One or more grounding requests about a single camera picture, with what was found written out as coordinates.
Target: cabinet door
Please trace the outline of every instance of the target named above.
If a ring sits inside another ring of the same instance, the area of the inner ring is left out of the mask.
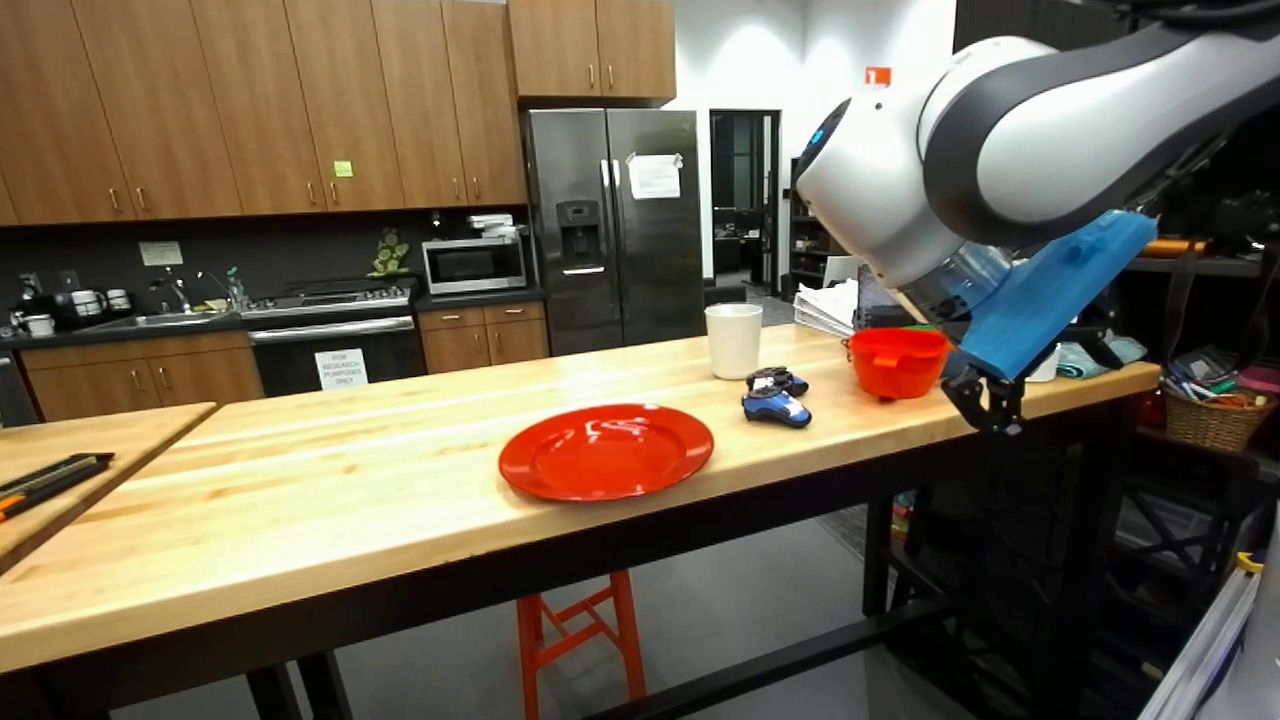
[[[314,142],[279,0],[193,0],[241,209],[325,209]]]
[[[82,342],[18,352],[44,418],[152,407],[157,386],[136,365],[136,342]]]
[[[82,365],[28,372],[44,418],[107,414],[157,407],[157,386],[139,365]]]
[[[670,0],[595,0],[604,95],[674,95]]]
[[[66,0],[3,0],[0,154],[23,225],[120,218],[123,181]]]
[[[398,209],[398,158],[368,0],[282,0],[326,209]]]
[[[486,365],[486,335],[482,335],[481,306],[422,310],[416,327],[419,327],[419,342],[427,356],[427,372],[456,372],[456,368],[482,368]]]
[[[595,0],[512,0],[520,95],[601,95]]]
[[[465,196],[473,204],[524,204],[524,153],[512,51],[505,45],[509,6],[444,2],[451,105],[465,147]]]
[[[403,196],[416,209],[465,198],[465,154],[456,142],[444,0],[372,0],[383,49],[383,79],[398,147]]]
[[[17,209],[7,198],[7,183],[0,183],[0,225],[17,225]]]
[[[136,214],[236,214],[193,2],[73,0]]]
[[[492,365],[514,365],[547,356],[545,304],[482,306]]]
[[[245,352],[201,352],[201,356],[152,356],[152,382],[165,402],[197,402],[197,399],[250,399],[265,396],[250,356]]]

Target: wooden countertop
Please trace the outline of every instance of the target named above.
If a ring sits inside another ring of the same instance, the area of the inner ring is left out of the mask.
[[[812,427],[748,423],[744,382],[708,375],[704,341],[228,402],[0,576],[0,671],[967,434],[938,391],[905,402],[854,391],[832,335],[766,327],[761,365],[812,382]],[[1025,407],[1149,386],[1154,368],[1136,365],[1037,382]],[[670,490],[595,506],[537,504],[498,478],[509,434],[611,399],[699,414],[710,465]]]
[[[0,478],[55,465],[73,453],[115,453],[107,472],[0,522],[0,571],[7,571],[17,561],[39,547],[65,522],[73,522],[82,506],[91,506],[123,477],[143,469],[176,434],[197,427],[208,413],[212,402],[180,402],[180,407],[86,414],[86,418],[65,418],[65,423],[0,427]]]

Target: refrigerator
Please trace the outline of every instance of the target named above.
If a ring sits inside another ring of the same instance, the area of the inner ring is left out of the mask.
[[[528,109],[524,130],[550,352],[699,335],[695,117]]]

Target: red bowl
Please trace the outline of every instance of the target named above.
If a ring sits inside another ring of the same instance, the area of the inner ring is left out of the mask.
[[[854,382],[877,399],[908,399],[934,386],[953,341],[932,327],[859,327],[845,341]]]

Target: blue object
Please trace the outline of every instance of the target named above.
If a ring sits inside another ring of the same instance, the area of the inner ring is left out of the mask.
[[[812,413],[780,386],[748,391],[744,414],[761,418],[761,423],[789,423],[789,427],[807,427],[807,418],[812,418]]]
[[[1013,267],[997,292],[970,306],[959,352],[989,375],[1013,382],[1048,342],[1136,260],[1154,234],[1138,211],[1099,218],[1051,240]]]

